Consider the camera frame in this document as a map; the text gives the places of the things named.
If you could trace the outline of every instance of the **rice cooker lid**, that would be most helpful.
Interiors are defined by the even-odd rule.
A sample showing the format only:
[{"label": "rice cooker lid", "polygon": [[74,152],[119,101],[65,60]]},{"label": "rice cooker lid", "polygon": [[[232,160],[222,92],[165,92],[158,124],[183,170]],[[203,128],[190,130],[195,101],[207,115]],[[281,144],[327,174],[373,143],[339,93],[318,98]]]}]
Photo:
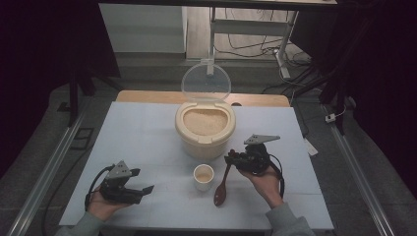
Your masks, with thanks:
[{"label": "rice cooker lid", "polygon": [[223,101],[231,91],[230,78],[219,66],[201,63],[188,70],[181,90],[191,101]]}]

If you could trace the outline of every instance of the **spoon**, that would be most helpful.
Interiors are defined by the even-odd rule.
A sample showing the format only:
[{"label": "spoon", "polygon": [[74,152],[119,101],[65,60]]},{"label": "spoon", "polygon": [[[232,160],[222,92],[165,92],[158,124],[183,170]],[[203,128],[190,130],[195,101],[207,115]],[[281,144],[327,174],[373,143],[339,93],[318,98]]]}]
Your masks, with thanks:
[{"label": "spoon", "polygon": [[227,164],[226,171],[224,171],[223,181],[221,181],[220,185],[217,187],[214,193],[214,204],[218,207],[224,203],[226,200],[226,178],[227,174],[229,173],[230,166],[232,164]]}]

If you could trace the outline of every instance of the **person's hand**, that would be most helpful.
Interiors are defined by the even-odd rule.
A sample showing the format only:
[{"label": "person's hand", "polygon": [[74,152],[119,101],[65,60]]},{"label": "person's hand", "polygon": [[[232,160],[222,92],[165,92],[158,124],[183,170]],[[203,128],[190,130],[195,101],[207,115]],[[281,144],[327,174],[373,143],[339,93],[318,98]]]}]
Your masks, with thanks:
[{"label": "person's hand", "polygon": [[99,192],[100,187],[97,187],[89,200],[88,212],[95,217],[106,221],[113,215],[116,210],[128,207],[128,204],[118,204],[107,201],[102,194]]},{"label": "person's hand", "polygon": [[250,172],[241,170],[239,172],[252,182],[255,189],[267,201],[270,208],[275,208],[283,204],[282,197],[279,195],[279,179],[272,167],[268,167],[262,176],[253,175]]}]

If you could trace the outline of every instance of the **white tabletop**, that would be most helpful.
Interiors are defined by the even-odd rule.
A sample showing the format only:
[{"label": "white tabletop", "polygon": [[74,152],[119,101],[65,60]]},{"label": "white tabletop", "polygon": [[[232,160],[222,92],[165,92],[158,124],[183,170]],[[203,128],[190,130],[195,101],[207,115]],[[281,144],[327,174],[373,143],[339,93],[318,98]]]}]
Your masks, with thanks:
[{"label": "white tabletop", "polygon": [[[141,173],[126,188],[141,190],[154,185],[139,205],[117,211],[108,225],[158,229],[269,230],[267,203],[234,167],[227,181],[227,198],[216,207],[214,190],[221,182],[225,162],[210,163],[214,184],[205,193],[193,185],[193,170],[200,164],[182,150],[174,122],[177,104],[113,102],[79,183],[60,225],[75,225],[84,214],[84,199],[96,174],[105,166],[124,160]],[[286,189],[284,201],[296,216],[305,216],[314,229],[332,229],[328,210],[292,108],[233,107],[236,130],[228,141],[244,151],[243,142],[253,134],[279,135],[266,143],[281,161]]]}]

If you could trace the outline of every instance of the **white cup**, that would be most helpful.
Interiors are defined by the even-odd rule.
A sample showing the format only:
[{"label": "white cup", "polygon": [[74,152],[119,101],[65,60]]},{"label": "white cup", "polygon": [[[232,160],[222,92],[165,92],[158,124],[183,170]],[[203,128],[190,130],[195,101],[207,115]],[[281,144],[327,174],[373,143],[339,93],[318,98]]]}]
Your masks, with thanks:
[{"label": "white cup", "polygon": [[194,184],[200,191],[207,191],[211,188],[214,171],[211,166],[201,164],[194,169]]}]

